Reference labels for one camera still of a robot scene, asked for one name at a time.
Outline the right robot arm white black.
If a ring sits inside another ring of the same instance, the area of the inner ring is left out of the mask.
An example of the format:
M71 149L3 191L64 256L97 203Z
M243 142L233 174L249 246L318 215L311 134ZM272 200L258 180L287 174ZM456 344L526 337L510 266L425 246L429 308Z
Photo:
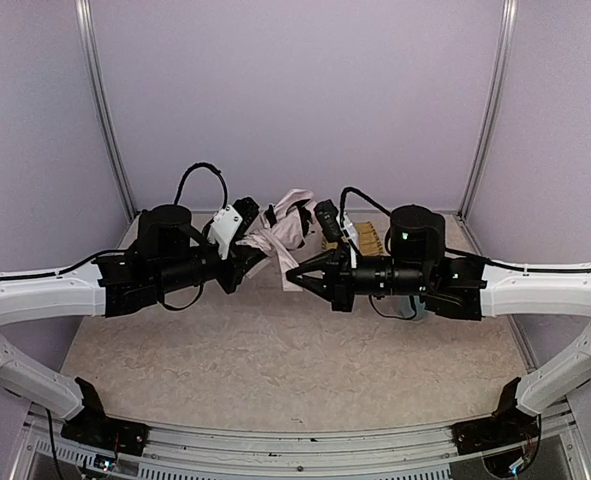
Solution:
M495 418L536 417L591 380L591 263L529 266L450 250L444 217L418 205L389 213L388 254L364 256L331 202L318 205L315 214L336 246L286 277L335 311L351 311L358 295L407 296L418 297L429 312L456 320L535 314L589 319L569 346L504 386Z

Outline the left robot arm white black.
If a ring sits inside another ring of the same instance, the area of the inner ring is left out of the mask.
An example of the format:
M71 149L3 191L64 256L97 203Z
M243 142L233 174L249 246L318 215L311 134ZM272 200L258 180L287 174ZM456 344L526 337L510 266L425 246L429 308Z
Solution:
M232 293L260 258L238 253L259 214L249 197L219 210L200 232L190 210L166 204L143 211L135 240L59 270L0 273L0 327L67 316L121 317L159 304L185 288L216 281ZM103 423L107 416L95 387L64 376L17 350L0 334L0 387L45 407L68 424Z

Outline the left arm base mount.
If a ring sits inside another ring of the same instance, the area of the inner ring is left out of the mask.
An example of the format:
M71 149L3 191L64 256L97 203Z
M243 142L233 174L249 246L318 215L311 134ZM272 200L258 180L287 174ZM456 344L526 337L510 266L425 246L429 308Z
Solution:
M66 422L61 429L65 439L83 445L141 457L149 435L146 424L115 418Z

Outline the pink umbrella black lining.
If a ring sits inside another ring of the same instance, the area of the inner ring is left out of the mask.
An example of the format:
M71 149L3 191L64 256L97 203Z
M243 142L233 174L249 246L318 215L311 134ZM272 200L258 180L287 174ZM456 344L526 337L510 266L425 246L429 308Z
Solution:
M301 248L315 226L314 208L317 202L310 190L291 189L274 205L270 205L259 217L259 224L241 240L238 246L260 250L265 259L250 268L245 274L253 278L275 258L280 271L282 290L302 292L303 289L290 282L286 274L299 266L291 252Z

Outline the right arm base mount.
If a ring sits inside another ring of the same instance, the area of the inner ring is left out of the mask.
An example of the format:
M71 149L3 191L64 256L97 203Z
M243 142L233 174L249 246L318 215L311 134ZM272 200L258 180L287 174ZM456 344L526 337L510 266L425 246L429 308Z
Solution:
M493 450L526 441L539 435L536 418L500 420L493 417L458 422L451 427L459 455Z

